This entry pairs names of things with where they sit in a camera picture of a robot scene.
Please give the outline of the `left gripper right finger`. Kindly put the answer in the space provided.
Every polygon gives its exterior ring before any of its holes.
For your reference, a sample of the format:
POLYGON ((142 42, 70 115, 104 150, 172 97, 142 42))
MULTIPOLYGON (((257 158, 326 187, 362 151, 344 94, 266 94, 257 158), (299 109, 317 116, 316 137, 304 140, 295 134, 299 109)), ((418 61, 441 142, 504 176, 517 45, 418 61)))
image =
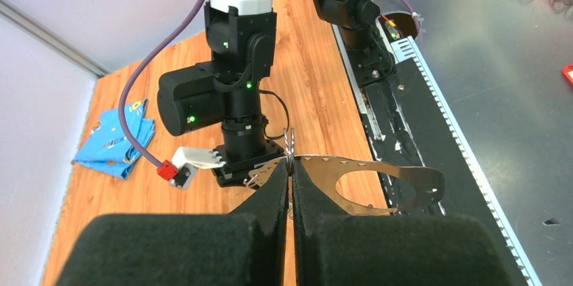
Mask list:
POLYGON ((439 202, 433 168, 349 158, 297 158, 292 166, 299 285, 513 285, 515 264, 498 237, 468 216, 410 216, 439 202), (345 174, 374 171, 414 188, 414 198, 373 208, 337 190, 345 174))

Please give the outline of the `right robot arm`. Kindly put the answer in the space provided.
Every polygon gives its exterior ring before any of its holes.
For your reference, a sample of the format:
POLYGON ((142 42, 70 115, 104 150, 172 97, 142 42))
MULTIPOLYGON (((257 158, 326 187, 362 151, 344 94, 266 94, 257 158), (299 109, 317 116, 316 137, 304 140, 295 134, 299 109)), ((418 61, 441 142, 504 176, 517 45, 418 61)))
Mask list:
MULTIPOLYGON (((221 124, 224 142, 208 149, 221 187, 249 183, 249 172, 283 155, 266 134, 259 84, 274 63, 277 15, 272 0, 204 0, 209 61, 166 72, 159 79, 158 110, 166 130, 180 136, 221 124)), ((373 0, 313 0, 319 19, 339 28, 356 70, 379 81, 396 72, 382 42, 373 0)))

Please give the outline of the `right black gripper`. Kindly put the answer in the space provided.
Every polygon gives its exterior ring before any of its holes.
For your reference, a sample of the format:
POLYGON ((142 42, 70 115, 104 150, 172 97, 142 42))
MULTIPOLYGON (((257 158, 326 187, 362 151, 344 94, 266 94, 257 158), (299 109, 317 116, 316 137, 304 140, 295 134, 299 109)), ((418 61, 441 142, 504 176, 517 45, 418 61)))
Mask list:
POLYGON ((217 184, 220 187, 244 187, 243 181, 249 181, 250 171, 283 156, 284 149, 274 141, 265 140, 261 145, 240 146, 234 153, 225 145, 217 146, 211 152, 222 165, 211 170, 217 184))

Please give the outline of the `metal split keyring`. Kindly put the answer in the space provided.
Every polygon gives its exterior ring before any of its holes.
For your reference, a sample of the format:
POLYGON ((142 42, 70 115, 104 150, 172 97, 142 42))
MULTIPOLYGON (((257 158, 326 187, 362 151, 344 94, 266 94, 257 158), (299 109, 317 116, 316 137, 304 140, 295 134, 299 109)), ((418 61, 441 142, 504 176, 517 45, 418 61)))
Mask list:
POLYGON ((295 129, 284 129, 284 142, 286 154, 286 169, 289 175, 293 173, 293 164, 295 161, 295 129))

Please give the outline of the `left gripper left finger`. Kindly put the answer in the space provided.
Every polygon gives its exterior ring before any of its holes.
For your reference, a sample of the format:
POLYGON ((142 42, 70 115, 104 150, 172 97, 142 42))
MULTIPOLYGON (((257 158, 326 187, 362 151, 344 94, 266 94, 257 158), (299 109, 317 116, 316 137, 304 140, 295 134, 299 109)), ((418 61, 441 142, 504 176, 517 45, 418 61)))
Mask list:
POLYGON ((284 159, 227 214, 105 214, 77 238, 58 285, 281 285, 287 231, 284 159))

